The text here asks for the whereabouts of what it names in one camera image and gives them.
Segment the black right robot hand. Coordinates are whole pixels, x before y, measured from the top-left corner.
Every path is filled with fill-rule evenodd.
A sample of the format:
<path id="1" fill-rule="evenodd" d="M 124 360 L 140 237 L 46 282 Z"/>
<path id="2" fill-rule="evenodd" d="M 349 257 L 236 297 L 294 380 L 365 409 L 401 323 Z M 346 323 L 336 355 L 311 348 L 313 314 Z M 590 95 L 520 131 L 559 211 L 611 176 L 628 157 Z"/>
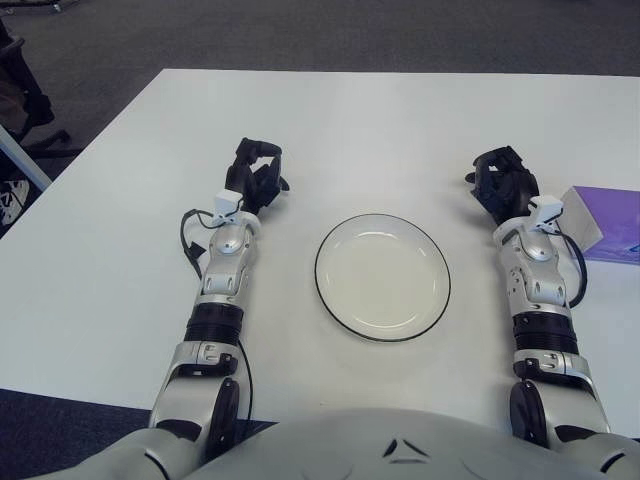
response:
<path id="1" fill-rule="evenodd" d="M 465 181 L 473 185 L 472 196 L 497 225 L 530 214 L 529 201 L 539 195 L 538 184 L 511 146 L 481 154 L 473 166 Z"/>

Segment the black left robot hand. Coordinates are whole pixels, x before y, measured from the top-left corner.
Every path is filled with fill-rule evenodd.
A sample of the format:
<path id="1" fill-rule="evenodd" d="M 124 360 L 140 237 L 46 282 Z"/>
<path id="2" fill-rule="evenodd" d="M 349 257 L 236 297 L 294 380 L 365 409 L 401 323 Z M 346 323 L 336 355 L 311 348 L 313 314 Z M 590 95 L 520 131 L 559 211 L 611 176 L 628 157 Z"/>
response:
<path id="1" fill-rule="evenodd" d="M 242 195 L 241 210 L 258 215 L 290 186 L 281 176 L 282 149 L 272 143 L 243 138 L 228 168 L 225 188 Z"/>

